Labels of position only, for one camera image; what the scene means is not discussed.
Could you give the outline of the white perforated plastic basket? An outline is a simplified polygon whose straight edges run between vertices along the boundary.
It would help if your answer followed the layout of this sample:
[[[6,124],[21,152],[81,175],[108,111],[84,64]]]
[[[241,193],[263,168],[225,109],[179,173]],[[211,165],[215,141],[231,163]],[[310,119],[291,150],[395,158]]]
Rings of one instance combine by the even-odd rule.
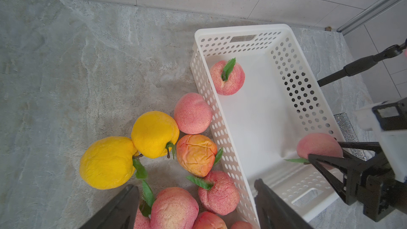
[[[210,131],[223,149],[223,170],[240,193],[237,213],[259,228],[254,182],[262,179],[290,208],[311,221],[338,195],[319,171],[294,163],[311,133],[344,140],[301,47],[285,24],[200,29],[190,62],[198,92],[211,107]],[[217,93],[210,69],[236,59],[245,73],[235,94]]]

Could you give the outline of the pink peach with leaf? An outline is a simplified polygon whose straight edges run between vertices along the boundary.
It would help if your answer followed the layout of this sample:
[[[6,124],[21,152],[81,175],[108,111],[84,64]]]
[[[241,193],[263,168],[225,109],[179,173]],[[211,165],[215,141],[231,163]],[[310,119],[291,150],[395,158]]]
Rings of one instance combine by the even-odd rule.
[[[244,85],[245,72],[236,58],[222,60],[210,69],[216,92],[220,95],[233,95]]]

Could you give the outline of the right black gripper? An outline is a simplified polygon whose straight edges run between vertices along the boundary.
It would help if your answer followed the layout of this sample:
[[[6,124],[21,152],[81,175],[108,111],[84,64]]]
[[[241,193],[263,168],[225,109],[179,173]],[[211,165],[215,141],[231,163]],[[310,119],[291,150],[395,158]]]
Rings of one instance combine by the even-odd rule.
[[[407,184],[395,179],[379,142],[338,142],[344,158],[310,154],[308,160],[347,205],[363,204],[363,214],[379,222],[395,210],[407,212]],[[348,149],[373,151],[364,161]]]

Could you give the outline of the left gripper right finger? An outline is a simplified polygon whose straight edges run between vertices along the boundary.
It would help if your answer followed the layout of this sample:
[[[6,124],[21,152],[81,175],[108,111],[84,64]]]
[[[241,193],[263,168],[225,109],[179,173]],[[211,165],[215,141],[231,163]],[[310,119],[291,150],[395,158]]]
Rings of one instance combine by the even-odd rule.
[[[261,229],[312,229],[262,179],[254,182],[258,194],[254,198]]]

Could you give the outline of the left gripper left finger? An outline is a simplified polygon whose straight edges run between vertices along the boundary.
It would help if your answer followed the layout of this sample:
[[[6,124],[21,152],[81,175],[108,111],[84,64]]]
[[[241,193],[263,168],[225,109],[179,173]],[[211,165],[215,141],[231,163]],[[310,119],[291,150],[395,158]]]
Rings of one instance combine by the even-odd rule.
[[[80,229],[132,229],[139,205],[139,189],[127,185]]]

